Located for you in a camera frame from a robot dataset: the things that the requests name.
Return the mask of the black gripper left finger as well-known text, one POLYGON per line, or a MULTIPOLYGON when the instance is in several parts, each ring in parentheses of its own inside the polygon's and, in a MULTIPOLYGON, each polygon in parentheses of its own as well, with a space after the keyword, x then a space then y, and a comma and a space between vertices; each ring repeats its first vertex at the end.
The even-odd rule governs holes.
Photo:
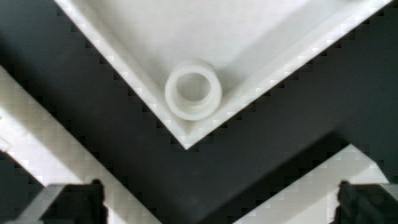
POLYGON ((106 224, 104 186, 49 184, 40 190, 17 218, 15 224, 106 224))

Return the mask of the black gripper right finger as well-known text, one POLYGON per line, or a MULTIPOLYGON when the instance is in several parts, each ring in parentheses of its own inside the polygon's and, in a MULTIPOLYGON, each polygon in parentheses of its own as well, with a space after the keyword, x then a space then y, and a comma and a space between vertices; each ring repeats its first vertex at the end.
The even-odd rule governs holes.
POLYGON ((339 183, 331 224, 398 224, 398 184, 339 183))

